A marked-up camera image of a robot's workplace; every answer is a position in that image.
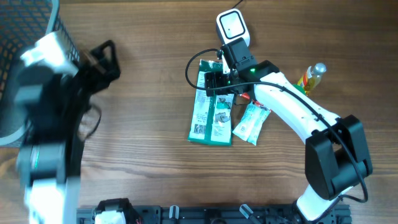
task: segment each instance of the white camera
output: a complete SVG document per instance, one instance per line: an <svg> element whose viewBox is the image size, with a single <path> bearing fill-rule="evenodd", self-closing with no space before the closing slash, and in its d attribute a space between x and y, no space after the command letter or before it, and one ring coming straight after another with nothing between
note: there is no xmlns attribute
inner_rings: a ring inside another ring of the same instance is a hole
<svg viewBox="0 0 398 224"><path fill-rule="evenodd" d="M237 9L230 9L217 16L217 34L223 45L242 37L249 47L249 31L241 11Z"/></svg>

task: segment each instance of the table surface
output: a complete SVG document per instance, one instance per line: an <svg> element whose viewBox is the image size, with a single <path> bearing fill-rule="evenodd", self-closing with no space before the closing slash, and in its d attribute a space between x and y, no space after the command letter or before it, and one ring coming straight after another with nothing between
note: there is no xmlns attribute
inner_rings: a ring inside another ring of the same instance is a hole
<svg viewBox="0 0 398 224"><path fill-rule="evenodd" d="M195 53L220 47L215 18L235 3L61 4L79 48L114 40L122 70L118 81L93 97L103 119L86 143L81 206L118 197L134 205L263 205L292 203L303 193L304 145L274 113L257 146L236 136L232 147L187 141L195 90L185 80L185 66ZM327 65L310 97L363 122L374 167L366 179L369 202L346 200L354 223L398 223L398 3L247 0L239 9L252 53L277 65L289 81L317 62ZM194 62L191 79L197 67ZM233 108L234 125L244 110ZM17 153L0 149L0 223L27 222ZM350 193L362 197L358 186Z"/></svg>

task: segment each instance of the bottle cap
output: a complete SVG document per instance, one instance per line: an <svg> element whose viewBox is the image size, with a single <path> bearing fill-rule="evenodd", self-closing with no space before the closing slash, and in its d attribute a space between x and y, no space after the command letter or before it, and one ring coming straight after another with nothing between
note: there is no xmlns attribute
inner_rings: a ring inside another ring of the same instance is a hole
<svg viewBox="0 0 398 224"><path fill-rule="evenodd" d="M324 63L317 63L312 72L314 75L323 75L326 72L326 65Z"/></svg>

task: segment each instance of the snack package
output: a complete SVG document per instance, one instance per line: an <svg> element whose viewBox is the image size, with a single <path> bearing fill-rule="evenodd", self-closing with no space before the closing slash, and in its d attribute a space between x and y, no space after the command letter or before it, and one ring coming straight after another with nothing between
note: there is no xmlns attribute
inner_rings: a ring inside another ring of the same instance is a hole
<svg viewBox="0 0 398 224"><path fill-rule="evenodd" d="M205 87L206 72L222 70L222 63L200 60L197 86ZM206 96L205 90L197 90L188 140L202 144L230 146L233 98L233 94Z"/></svg>
<svg viewBox="0 0 398 224"><path fill-rule="evenodd" d="M241 122L235 127L233 133L243 141L256 146L262 124L270 113L271 111L268 108L260 108L252 103L248 104Z"/></svg>

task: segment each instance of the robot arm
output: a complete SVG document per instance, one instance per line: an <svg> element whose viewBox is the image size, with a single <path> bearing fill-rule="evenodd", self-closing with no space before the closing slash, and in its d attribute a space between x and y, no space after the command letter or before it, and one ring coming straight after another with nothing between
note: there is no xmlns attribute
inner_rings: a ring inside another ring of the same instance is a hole
<svg viewBox="0 0 398 224"><path fill-rule="evenodd" d="M361 122L352 115L340 118L323 109L294 88L275 65L258 63L248 49L250 36L237 9L221 13L217 25L224 44L217 55L224 71L206 73L203 90L208 96L247 92L298 134L305 144L305 175L310 184L295 204L300 215L317 221L340 197L350 197L344 194L359 182L366 201L363 178L373 167ZM335 143L342 148L334 151Z"/></svg>
<svg viewBox="0 0 398 224"><path fill-rule="evenodd" d="M90 105L91 95L120 76L110 40L81 55L80 63L69 61L64 45L62 34L53 32L21 56L14 101L26 109L30 126L20 147L17 170L31 224L76 223L85 145L78 128L83 115L96 109ZM108 47L110 59L104 54Z"/></svg>

